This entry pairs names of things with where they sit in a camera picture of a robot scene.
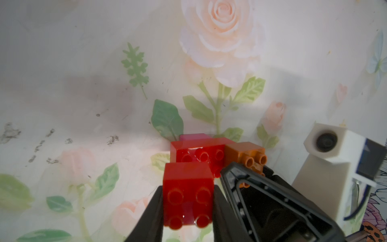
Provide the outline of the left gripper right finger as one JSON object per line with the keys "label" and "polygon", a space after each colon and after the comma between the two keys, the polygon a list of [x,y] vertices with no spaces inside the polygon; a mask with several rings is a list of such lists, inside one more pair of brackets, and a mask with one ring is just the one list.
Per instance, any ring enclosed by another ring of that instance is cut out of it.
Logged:
{"label": "left gripper right finger", "polygon": [[213,195],[213,231],[215,242],[252,242],[243,229],[221,189],[215,185]]}

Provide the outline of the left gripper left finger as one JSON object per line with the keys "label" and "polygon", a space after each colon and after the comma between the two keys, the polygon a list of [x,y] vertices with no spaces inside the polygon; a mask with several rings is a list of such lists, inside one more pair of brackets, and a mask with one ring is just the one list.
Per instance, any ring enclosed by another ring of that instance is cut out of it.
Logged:
{"label": "left gripper left finger", "polygon": [[163,190],[159,186],[125,242],[161,242],[163,235]]}

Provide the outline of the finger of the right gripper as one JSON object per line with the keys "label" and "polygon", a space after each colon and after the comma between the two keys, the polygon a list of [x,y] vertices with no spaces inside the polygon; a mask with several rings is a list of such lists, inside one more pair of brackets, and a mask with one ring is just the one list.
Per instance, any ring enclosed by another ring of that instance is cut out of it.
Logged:
{"label": "finger of the right gripper", "polygon": [[221,171],[225,198],[252,242],[343,242],[344,233],[277,175],[233,162]]}

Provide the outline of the small red lego brick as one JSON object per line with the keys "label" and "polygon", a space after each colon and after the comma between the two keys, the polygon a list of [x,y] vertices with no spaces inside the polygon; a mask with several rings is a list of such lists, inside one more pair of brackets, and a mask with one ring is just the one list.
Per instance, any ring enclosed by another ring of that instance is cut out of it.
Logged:
{"label": "small red lego brick", "polygon": [[179,230],[212,222],[214,177],[207,163],[173,162],[165,165],[163,176],[164,226]]}

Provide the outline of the long red lego brick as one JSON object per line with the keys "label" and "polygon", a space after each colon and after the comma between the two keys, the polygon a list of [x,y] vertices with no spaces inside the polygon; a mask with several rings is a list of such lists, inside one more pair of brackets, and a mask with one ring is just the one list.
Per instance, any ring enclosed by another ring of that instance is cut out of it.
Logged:
{"label": "long red lego brick", "polygon": [[225,137],[173,141],[170,143],[170,162],[207,163],[215,178],[220,178],[225,166],[225,145],[234,143]]}

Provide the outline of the magenta lego brick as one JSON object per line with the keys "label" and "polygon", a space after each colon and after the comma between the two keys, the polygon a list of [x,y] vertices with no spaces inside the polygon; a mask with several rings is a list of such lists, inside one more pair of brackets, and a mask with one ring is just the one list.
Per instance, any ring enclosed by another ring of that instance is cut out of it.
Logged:
{"label": "magenta lego brick", "polygon": [[212,137],[204,134],[204,133],[198,133],[198,134],[182,134],[179,136],[179,141],[189,141],[189,140],[200,140],[200,139],[211,139]]}

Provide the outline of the orange lego brick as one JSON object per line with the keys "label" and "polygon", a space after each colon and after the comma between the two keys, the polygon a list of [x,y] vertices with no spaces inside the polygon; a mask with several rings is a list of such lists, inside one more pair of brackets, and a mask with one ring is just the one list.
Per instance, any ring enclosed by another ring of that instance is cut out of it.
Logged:
{"label": "orange lego brick", "polygon": [[236,162],[255,173],[266,176],[263,172],[264,166],[268,161],[265,148],[252,142],[226,144],[224,148],[224,160],[225,167]]}

